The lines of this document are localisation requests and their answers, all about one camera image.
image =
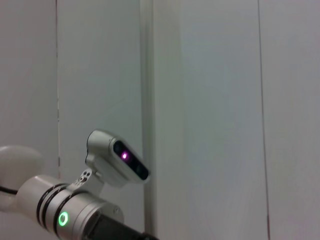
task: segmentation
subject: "black cable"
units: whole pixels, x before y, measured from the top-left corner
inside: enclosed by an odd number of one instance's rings
[[[18,191],[10,188],[6,188],[4,186],[0,186],[0,192],[4,192],[6,194],[17,195]]]

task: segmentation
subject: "green led ring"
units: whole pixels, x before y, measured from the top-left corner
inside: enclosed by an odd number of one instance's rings
[[[64,211],[63,213],[60,214],[59,216],[59,225],[61,227],[63,227],[64,225],[66,225],[68,222],[68,213],[66,211]]]

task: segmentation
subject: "purple light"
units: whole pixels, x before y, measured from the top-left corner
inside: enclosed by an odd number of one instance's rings
[[[128,160],[129,154],[128,154],[126,151],[124,151],[124,152],[122,153],[122,155],[121,155],[121,158],[122,158],[123,160]]]

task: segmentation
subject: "black band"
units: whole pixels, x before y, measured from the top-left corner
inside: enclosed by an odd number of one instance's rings
[[[40,208],[41,205],[43,203],[43,201],[45,200],[46,196],[48,196],[48,194],[55,188],[61,186],[61,185],[67,185],[66,183],[59,183],[57,185],[54,185],[52,187],[50,187],[47,191],[44,192],[44,194],[42,195],[42,197],[40,198],[38,205],[36,206],[36,219],[38,220],[38,223],[41,225],[40,223]]]
[[[55,214],[54,214],[54,218],[53,218],[53,230],[56,234],[56,236],[59,238],[58,233],[57,233],[57,224],[58,224],[58,217],[59,214],[62,210],[62,208],[64,207],[64,205],[70,200],[72,199],[74,196],[78,195],[78,194],[86,194],[88,191],[85,190],[78,190],[78,191],[74,191],[73,193],[71,193],[69,196],[67,196],[57,207]]]
[[[60,187],[59,189],[57,189],[54,193],[52,193],[50,195],[50,197],[46,200],[44,206],[43,206],[43,209],[42,209],[42,224],[43,224],[43,227],[45,229],[47,229],[47,225],[46,225],[46,213],[47,213],[47,209],[48,209],[48,206],[51,202],[51,200],[58,194],[60,193],[62,190],[65,190],[67,188],[67,186],[62,186]]]
[[[0,191],[1,192],[4,192],[6,194],[12,194],[12,195],[17,195],[18,191],[17,190],[13,190],[13,189],[10,189],[10,188],[6,188],[4,186],[0,186]]]

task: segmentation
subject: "white wall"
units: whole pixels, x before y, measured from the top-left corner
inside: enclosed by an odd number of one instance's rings
[[[58,94],[61,177],[86,168],[87,138],[106,129],[142,154],[140,5],[138,0],[59,0]],[[105,186],[125,223],[144,229],[143,186]]]
[[[37,149],[58,177],[57,49],[54,0],[0,3],[0,146]],[[0,213],[2,240],[54,239],[21,215]]]
[[[320,236],[320,2],[261,0],[272,240]]]
[[[258,2],[154,1],[156,234],[266,240]]]

